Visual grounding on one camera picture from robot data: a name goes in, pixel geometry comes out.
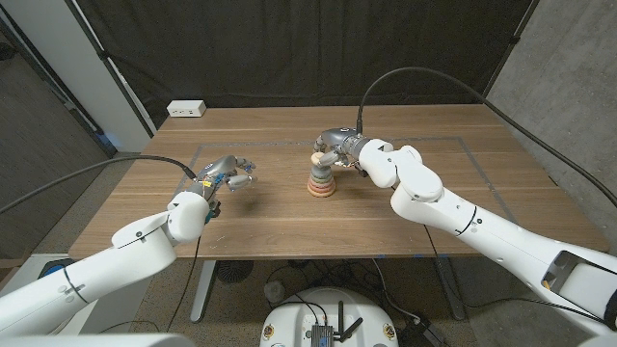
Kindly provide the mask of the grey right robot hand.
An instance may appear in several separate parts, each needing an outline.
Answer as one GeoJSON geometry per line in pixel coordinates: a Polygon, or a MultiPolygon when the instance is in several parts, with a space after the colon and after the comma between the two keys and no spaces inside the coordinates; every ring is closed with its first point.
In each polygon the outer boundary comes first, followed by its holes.
{"type": "Polygon", "coordinates": [[[354,167],[362,170],[360,153],[369,139],[360,134],[356,128],[332,128],[323,131],[315,140],[313,152],[321,152],[322,155],[313,161],[319,168],[337,165],[341,167],[354,167]]]}

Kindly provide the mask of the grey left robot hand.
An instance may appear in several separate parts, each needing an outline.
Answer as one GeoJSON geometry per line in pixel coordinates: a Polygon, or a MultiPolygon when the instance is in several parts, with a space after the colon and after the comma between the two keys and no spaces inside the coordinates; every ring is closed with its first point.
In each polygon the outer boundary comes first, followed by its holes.
{"type": "Polygon", "coordinates": [[[227,155],[208,164],[197,173],[187,191],[201,195],[207,201],[209,214],[206,221],[217,218],[221,213],[221,203],[216,198],[218,190],[227,186],[230,191],[236,191],[255,183],[256,177],[252,175],[255,168],[256,165],[246,158],[227,155]]]}

